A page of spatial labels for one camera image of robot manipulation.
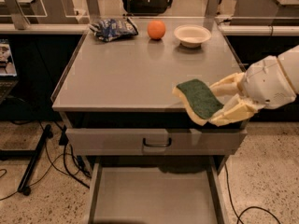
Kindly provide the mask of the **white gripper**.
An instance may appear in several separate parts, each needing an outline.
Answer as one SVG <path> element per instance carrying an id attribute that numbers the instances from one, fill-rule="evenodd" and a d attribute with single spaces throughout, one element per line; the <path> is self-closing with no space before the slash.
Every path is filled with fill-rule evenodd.
<path id="1" fill-rule="evenodd" d="M 208 120 L 216 126 L 249 119 L 262 108 L 277 109 L 296 99 L 297 55 L 267 56 L 252 64 L 245 75 L 231 74 L 210 89 L 215 96 L 233 96 Z"/>

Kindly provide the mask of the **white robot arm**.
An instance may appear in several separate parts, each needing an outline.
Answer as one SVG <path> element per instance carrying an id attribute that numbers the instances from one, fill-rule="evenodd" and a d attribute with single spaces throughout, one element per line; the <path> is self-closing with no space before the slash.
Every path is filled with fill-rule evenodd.
<path id="1" fill-rule="evenodd" d="M 217 98 L 230 96 L 208 121 L 216 126 L 249 119 L 261 109 L 277 109 L 299 93 L 299 46 L 253 63 L 210 86 Z"/>

